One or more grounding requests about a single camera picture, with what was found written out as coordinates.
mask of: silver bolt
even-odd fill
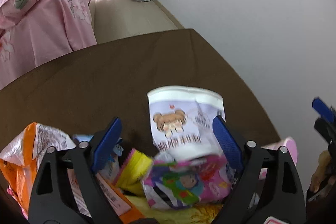
[[[254,147],[257,146],[257,144],[256,144],[254,141],[248,141],[248,142],[247,142],[247,146],[248,146],[248,147],[251,147],[251,148],[254,148]]]
[[[280,146],[280,151],[283,152],[283,153],[287,153],[288,149],[287,149],[286,146]]]
[[[48,149],[47,149],[47,153],[48,153],[48,154],[51,154],[51,153],[53,153],[55,150],[56,150],[55,147],[50,146],[50,147],[48,147]]]
[[[87,148],[88,146],[89,146],[89,142],[87,141],[82,141],[78,145],[79,148]]]

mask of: floor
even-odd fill
[[[151,0],[95,0],[94,34],[97,43],[134,35],[177,29]]]

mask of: white wall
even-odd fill
[[[236,70],[281,137],[295,138],[304,191],[327,148],[312,99],[336,106],[336,0],[158,0]]]

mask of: pink blanket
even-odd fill
[[[0,89],[43,63],[97,44],[90,0],[0,0]]]

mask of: blue gripper pad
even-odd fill
[[[319,98],[316,97],[312,103],[313,109],[317,111],[318,114],[321,115],[323,119],[325,119],[329,123],[333,123],[335,116],[332,110]]]
[[[113,153],[113,148],[118,142],[121,129],[121,120],[116,118],[104,131],[105,135],[93,152],[91,171],[94,174],[105,167],[106,162]]]
[[[239,172],[242,171],[244,168],[242,151],[227,127],[222,122],[221,117],[217,116],[213,119],[212,130],[225,154],[225,157],[227,158],[227,161],[229,162],[230,167]]]

